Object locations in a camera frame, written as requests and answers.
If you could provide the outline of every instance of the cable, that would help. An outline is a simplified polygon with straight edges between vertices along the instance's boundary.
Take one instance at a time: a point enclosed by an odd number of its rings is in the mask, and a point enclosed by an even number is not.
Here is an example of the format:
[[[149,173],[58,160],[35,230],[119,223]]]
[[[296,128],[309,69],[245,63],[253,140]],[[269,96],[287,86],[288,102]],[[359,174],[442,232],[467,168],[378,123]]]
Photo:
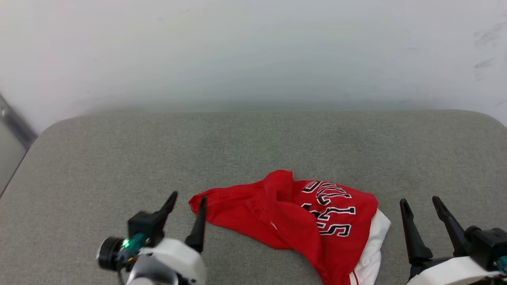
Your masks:
[[[123,280],[123,276],[122,276],[122,269],[118,269],[117,271],[118,273],[118,283],[120,283],[120,285],[125,285],[125,281]]]

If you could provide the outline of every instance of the white fabric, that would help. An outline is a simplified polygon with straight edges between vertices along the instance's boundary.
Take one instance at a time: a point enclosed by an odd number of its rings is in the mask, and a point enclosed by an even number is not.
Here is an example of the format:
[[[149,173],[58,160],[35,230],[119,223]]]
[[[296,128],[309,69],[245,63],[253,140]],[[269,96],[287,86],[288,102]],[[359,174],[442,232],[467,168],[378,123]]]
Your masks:
[[[377,209],[372,218],[368,242],[361,254],[359,263],[349,275],[350,285],[374,285],[380,268],[380,247],[390,225],[391,221]]]

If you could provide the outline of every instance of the gray cushion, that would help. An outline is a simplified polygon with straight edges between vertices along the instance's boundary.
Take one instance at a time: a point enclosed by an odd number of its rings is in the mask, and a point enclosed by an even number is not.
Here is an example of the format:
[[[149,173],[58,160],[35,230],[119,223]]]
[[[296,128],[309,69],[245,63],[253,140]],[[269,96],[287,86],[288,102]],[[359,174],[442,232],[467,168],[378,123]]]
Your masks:
[[[399,201],[407,198],[436,257],[452,245],[431,203],[463,227],[507,229],[507,131],[462,111],[113,114],[59,122],[35,142],[0,199],[3,284],[116,284],[95,255],[126,221],[179,191],[167,235],[184,239],[187,205],[209,188],[276,169],[374,193],[392,226],[377,284],[402,284],[409,264]],[[208,284],[320,284],[308,262],[207,226]]]

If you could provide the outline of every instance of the red cloth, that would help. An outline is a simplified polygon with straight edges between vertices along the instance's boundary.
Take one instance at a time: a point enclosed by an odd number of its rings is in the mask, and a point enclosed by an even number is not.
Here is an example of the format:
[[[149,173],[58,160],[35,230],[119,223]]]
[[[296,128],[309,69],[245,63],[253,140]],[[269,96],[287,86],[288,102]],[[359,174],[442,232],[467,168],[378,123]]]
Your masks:
[[[347,186],[323,181],[294,181],[277,170],[263,180],[195,195],[197,213],[207,196],[206,220],[272,248],[304,255],[325,285],[350,285],[370,232],[377,199]]]

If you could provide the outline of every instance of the camera lens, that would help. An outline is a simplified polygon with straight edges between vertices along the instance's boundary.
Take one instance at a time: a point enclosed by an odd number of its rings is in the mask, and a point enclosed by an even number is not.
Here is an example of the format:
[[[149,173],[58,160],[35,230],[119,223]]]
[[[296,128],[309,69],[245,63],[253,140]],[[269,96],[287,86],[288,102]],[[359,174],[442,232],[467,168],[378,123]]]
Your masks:
[[[112,236],[105,239],[97,252],[98,266],[103,269],[118,271],[116,257],[123,240],[122,238]]]

